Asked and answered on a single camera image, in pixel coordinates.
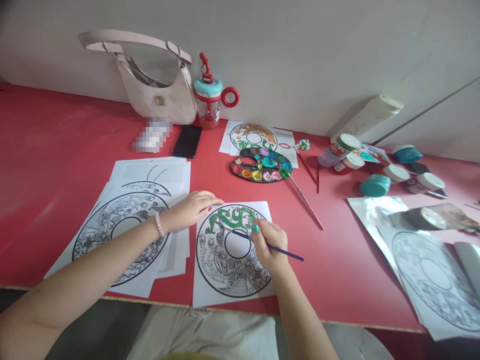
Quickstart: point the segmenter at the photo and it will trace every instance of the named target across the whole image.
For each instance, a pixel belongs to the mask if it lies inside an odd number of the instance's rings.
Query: paper
[[[408,222],[402,221],[402,218],[397,216],[402,212],[407,211],[409,209],[408,206],[405,205],[402,199],[398,196],[355,197],[348,198],[347,201],[355,212],[356,216],[360,219],[363,226],[365,226],[365,229],[371,235],[373,241],[385,255],[388,263],[393,269],[393,272],[401,283],[395,261],[377,226],[383,225],[415,231],[415,229]]]
[[[270,274],[260,264],[253,242],[225,230],[250,235],[255,219],[272,221],[266,201],[213,206],[197,223],[194,308],[275,294]]]
[[[170,249],[168,251],[168,256],[165,259],[163,268],[157,271],[155,276],[156,279],[168,278],[177,275],[185,274],[186,269],[186,260],[187,257],[187,247],[188,242],[185,239],[188,239],[188,235],[182,234],[181,232],[189,232],[189,229],[183,229],[178,232],[177,239],[173,239],[170,242]]]
[[[178,197],[183,189],[181,184],[167,186],[148,181],[113,179],[95,206],[96,209],[87,217],[45,278],[144,222],[155,212],[166,211],[172,206],[173,198]],[[160,254],[171,237],[172,235],[168,234],[148,246],[109,290],[148,298],[160,267]]]
[[[480,339],[480,299],[437,237],[378,226],[421,323],[435,341]]]
[[[240,121],[229,121],[219,151],[238,156],[241,149],[252,147],[275,151],[290,160],[294,168],[298,169],[299,167],[293,132]]]
[[[133,179],[147,181],[165,181],[183,184],[183,191],[173,199],[174,203],[184,199],[190,193],[191,163],[179,157],[159,157],[155,161],[132,160],[117,161],[111,172],[110,179]],[[186,241],[186,257],[190,257],[190,237],[187,232],[182,232],[178,241]]]

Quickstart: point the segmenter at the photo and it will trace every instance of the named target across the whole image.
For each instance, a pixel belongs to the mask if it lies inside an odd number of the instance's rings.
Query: handbag
[[[193,123],[197,103],[187,67],[192,64],[192,58],[180,46],[139,33],[107,29],[83,32],[78,40],[87,50],[115,54],[130,104],[140,116],[162,118],[162,121],[178,125]],[[149,45],[175,54],[178,72],[174,82],[163,83],[148,76],[117,42]]]

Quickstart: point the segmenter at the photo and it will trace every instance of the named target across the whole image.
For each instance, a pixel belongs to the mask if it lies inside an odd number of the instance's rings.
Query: paint palette
[[[245,163],[242,158],[252,159],[255,163]],[[241,150],[238,159],[230,164],[232,173],[254,183],[277,183],[285,180],[288,175],[283,170],[291,172],[292,168],[292,163],[285,156],[276,151],[258,147]]]

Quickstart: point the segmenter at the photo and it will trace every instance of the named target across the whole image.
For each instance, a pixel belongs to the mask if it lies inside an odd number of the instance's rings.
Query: white container
[[[344,127],[331,139],[334,143],[343,134],[351,134],[358,140],[364,141],[362,135],[373,129],[385,120],[393,118],[402,110],[404,105],[391,97],[379,95],[370,100]]]
[[[378,173],[390,178],[392,184],[402,183],[410,179],[409,172],[398,165],[387,165]]]
[[[405,189],[413,194],[423,194],[438,189],[443,189],[445,183],[438,176],[425,172],[405,181]]]
[[[348,154],[342,161],[340,161],[333,168],[340,175],[351,173],[353,170],[360,169],[365,165],[365,160],[356,154]]]

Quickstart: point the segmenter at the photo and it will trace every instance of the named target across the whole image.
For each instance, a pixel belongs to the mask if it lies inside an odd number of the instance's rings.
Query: white jar lid
[[[445,187],[443,180],[430,172],[425,172],[416,178],[420,184],[431,190],[443,189]]]
[[[401,183],[405,180],[410,179],[410,174],[403,167],[398,165],[388,165],[383,168],[383,172],[387,175],[392,181],[396,183]]]
[[[342,143],[353,149],[360,149],[362,142],[358,140],[355,136],[343,133],[339,136]]]
[[[379,96],[379,98],[382,102],[385,103],[386,107],[390,111],[401,110],[401,109],[404,108],[404,105],[400,101],[394,100],[389,96],[386,96],[386,95],[382,94],[382,95]]]
[[[360,156],[354,153],[348,154],[342,162],[345,164],[345,166],[348,166],[351,169],[359,169],[363,165],[365,165],[365,161]]]
[[[394,148],[391,153],[392,153],[392,154],[395,154],[397,151],[400,151],[400,150],[403,150],[403,149],[408,149],[408,148],[414,148],[414,147],[415,147],[415,146],[413,146],[413,145],[403,145],[403,146],[399,146],[399,147]]]

